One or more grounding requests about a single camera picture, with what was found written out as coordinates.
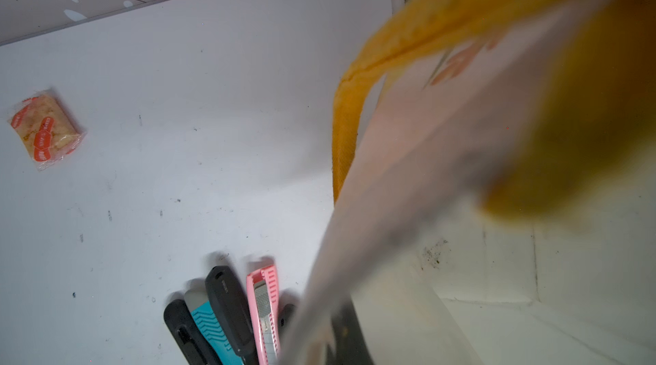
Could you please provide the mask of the white pouch with yellow handles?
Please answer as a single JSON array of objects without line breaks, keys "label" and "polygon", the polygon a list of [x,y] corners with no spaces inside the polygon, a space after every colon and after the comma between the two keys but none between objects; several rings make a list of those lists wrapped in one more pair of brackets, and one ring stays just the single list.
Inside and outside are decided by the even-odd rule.
[{"label": "white pouch with yellow handles", "polygon": [[284,364],[652,364],[655,0],[392,0]]}]

